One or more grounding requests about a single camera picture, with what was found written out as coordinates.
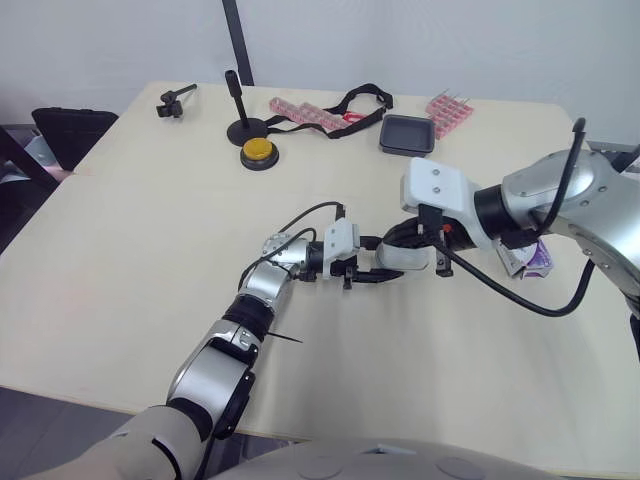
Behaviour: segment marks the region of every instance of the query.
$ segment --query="white bracket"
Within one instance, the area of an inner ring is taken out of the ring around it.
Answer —
[[[415,157],[402,179],[402,209],[418,213],[424,204],[442,209],[443,215],[455,218],[467,230],[478,248],[493,248],[484,233],[473,200],[479,187],[469,181],[461,170],[442,163]]]
[[[322,278],[331,277],[331,263],[347,260],[360,249],[360,229],[346,218],[339,218],[324,231]]]

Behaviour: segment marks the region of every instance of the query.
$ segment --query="black square dish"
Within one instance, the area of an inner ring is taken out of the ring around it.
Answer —
[[[427,118],[385,115],[380,131],[380,147],[385,153],[424,157],[433,151],[435,129]]]

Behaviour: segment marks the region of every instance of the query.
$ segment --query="black stand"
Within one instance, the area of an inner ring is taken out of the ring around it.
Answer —
[[[238,109],[238,115],[240,120],[236,120],[227,129],[227,138],[231,143],[239,147],[243,146],[247,140],[252,138],[264,138],[267,136],[267,124],[259,118],[247,118],[247,113],[244,111],[244,104],[242,103],[242,90],[240,89],[240,83],[238,82],[238,76],[233,70],[227,70],[224,72],[224,77],[227,80],[227,86],[229,87],[229,93],[236,101],[236,107]]]
[[[191,90],[194,90],[196,88],[198,88],[198,85],[196,85],[195,83],[192,83],[191,85],[181,88],[180,90],[176,90],[175,92],[173,90],[164,92],[162,95],[160,95],[160,101],[164,102],[164,105],[158,105],[156,107],[158,116],[160,118],[181,117],[183,113],[182,104],[180,103],[180,100],[178,100],[178,95],[182,95],[183,93],[190,92]]]

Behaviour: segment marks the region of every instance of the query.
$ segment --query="gray floor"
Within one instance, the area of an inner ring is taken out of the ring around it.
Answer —
[[[0,388],[0,479],[22,478],[76,458],[128,418]],[[216,442],[206,474],[215,475],[286,445],[288,442],[279,440],[232,435]]]

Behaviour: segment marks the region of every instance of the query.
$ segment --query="white wall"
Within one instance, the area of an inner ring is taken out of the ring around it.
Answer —
[[[562,105],[640,143],[635,0],[239,0],[256,84]]]
[[[238,0],[258,85],[554,102],[640,142],[635,0]],[[222,83],[220,0],[3,0],[0,122],[121,112],[149,80]]]
[[[2,0],[0,123],[43,106],[121,113],[151,80],[222,83],[235,65],[215,0]]]

